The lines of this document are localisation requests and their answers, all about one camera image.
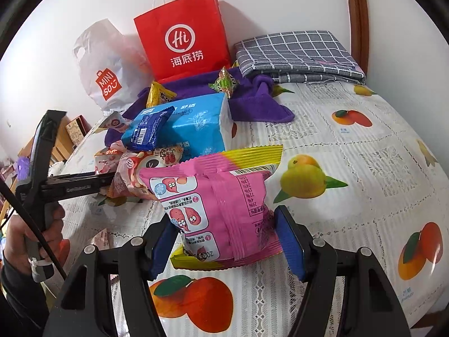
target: human hand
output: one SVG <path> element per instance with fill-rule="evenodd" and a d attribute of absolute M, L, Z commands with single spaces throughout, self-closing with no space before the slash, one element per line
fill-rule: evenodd
<path fill-rule="evenodd" d="M 42 232 L 43 237 L 48 242 L 56 258 L 59 258 L 59 244 L 62 241 L 62 218 L 64 218 L 65 215 L 62 206 L 58 205 L 53 211 L 53 223 L 46 231 Z M 18 271 L 26 275 L 31 275 L 31 266 L 30 262 L 28 262 L 25 237 L 37 242 L 36 236 L 26 225 L 24 220 L 19 215 L 13 215 L 8 224 L 3 256 L 8 260 L 10 265 L 14 266 Z M 42 258 L 50 260 L 43 248 L 40 249 L 40 255 Z"/>

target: barcode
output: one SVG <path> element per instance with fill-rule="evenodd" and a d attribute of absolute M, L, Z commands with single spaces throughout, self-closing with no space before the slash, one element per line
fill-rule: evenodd
<path fill-rule="evenodd" d="M 250 172 L 257 172 L 257 171 L 270 171 L 271 174 L 273 174 L 276 171 L 276 168 L 278 168 L 277 165 L 270 164 L 270 165 L 264 165 L 264 166 L 250 167 L 249 169 L 242 168 L 241 170 L 231 171 L 231 173 L 234 173 L 236 175 L 241 175 L 243 173 L 250 173 Z"/>
<path fill-rule="evenodd" d="M 139 145 L 141 145 L 141 144 L 143 143 L 143 139 L 144 139 L 144 137 L 145 137 L 145 133 L 146 133 L 146 128 L 142 128 L 142 129 L 140 130 L 140 132 L 139 132 L 139 138 L 138 138 L 138 141 L 137 141 L 137 143 L 138 143 Z"/>

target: bedspread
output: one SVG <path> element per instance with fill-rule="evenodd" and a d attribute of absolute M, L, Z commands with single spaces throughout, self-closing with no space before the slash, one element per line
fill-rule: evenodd
<path fill-rule="evenodd" d="M 267 205 L 286 205 L 298 223 L 335 248 L 370 247 L 413 325 L 448 282 L 447 176 L 415 131 L 379 95 L 356 95 L 353 85 L 344 82 L 286 83 L 283 87 L 294 93 L 275 99 L 295 114 L 294 121 L 236 122 L 233 148 L 283 144 L 281 164 L 266 181 Z M 65 173 L 91 169 L 93 153 L 102 147 L 103 139 L 104 132 L 89 134 L 68 161 Z M 299 182 L 310 181 L 310 186 L 302 189 L 283 181 L 288 171 Z M 324 178 L 325 186 L 316 178 Z M 333 187 L 332 181 L 347 186 Z M 151 201 L 105 210 L 91 195 L 62 205 L 67 213 L 63 235 L 72 240 L 66 270 L 99 230 L 107 227 L 118 246 L 143 234 L 163 216 L 160 203 Z M 222 336 L 286 336 L 305 292 L 282 254 L 223 271 L 175 270 L 168 262 L 156 281 L 179 274 L 196 280 L 219 279 L 231 291 L 232 320 Z M 62 282 L 55 275 L 48 284 L 57 292 Z M 338 330 L 343 287 L 343 278 L 338 278 L 327 336 Z M 126 336 L 120 283 L 112 288 L 118 334 Z M 190 307 L 201 308 L 201 302 Z M 168 337 L 178 336 L 180 330 L 185 336 L 210 335 L 187 314 L 161 321 Z"/>

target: haidilao logo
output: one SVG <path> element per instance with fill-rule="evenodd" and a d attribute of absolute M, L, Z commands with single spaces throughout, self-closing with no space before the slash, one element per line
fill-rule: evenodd
<path fill-rule="evenodd" d="M 172 26 L 165 34 L 165 44 L 176 53 L 187 52 L 194 46 L 195 32 L 185 24 Z"/>

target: snack wrapper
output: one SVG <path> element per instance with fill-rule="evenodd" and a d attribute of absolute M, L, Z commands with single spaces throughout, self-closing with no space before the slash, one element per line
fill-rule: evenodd
<path fill-rule="evenodd" d="M 264 204 L 264 180 L 281 154 L 282 146 L 235 149 L 142 169 L 141 179 L 182 231 L 184 249 L 172 254 L 173 267 L 222 270 L 282 251 Z"/>
<path fill-rule="evenodd" d="M 217 92 L 224 92 L 230 99 L 238 84 L 239 82 L 223 67 L 218 73 L 217 80 L 214 83 L 210 83 L 209 87 Z"/>
<path fill-rule="evenodd" d="M 90 244 L 97 246 L 100 251 L 109 249 L 108 230 L 105 228 L 101 232 L 98 232 L 94 238 L 90 241 Z"/>
<path fill-rule="evenodd" d="M 114 180 L 104 195 L 110 198 L 137 196 L 140 199 L 157 200 L 141 180 L 141 169 L 171 166 L 179 163 L 181 157 L 182 147 L 179 146 L 157 148 L 154 151 L 128 151 L 120 158 Z"/>
<path fill-rule="evenodd" d="M 126 147 L 123 145 L 123 142 L 121 140 L 112 143 L 109 149 L 115 149 L 116 151 L 120 151 L 122 153 L 125 153 L 127 151 Z"/>
<path fill-rule="evenodd" d="M 118 111 L 114 111 L 110 116 L 103 120 L 99 128 L 111 128 L 120 133 L 125 133 L 131 123 L 132 120 L 125 119 Z"/>
<path fill-rule="evenodd" d="M 148 95 L 148 100 L 146 102 L 146 108 L 166 104 L 172 101 L 176 96 L 176 93 L 173 91 L 167 90 L 160 83 L 153 81 L 151 84 L 150 93 Z"/>
<path fill-rule="evenodd" d="M 134 122 L 140 121 L 149 113 L 165 110 L 172 105 L 175 111 L 159 133 L 158 147 L 182 146 L 184 153 L 181 161 L 230 148 L 234 122 L 228 99 L 223 92 L 144 109 Z"/>
<path fill-rule="evenodd" d="M 95 173 L 108 173 L 117 171 L 118 162 L 123 152 L 116 149 L 103 148 L 95 153 Z"/>
<path fill-rule="evenodd" d="M 125 147 L 133 151 L 154 150 L 159 133 L 173 111 L 175 108 L 169 106 L 157 112 L 138 115 L 122 136 Z"/>

